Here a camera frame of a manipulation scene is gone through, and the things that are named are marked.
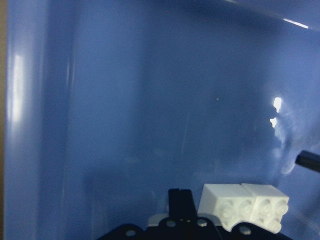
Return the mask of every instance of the blue surface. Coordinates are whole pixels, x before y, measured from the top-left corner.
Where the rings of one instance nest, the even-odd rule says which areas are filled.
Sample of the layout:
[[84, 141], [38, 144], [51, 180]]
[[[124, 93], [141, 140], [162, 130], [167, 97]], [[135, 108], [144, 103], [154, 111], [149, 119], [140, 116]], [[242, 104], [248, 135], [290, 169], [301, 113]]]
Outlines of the blue surface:
[[169, 188], [244, 182], [319, 240], [320, 174], [294, 161], [320, 153], [320, 32], [242, 2], [9, 1], [5, 239], [94, 240]]

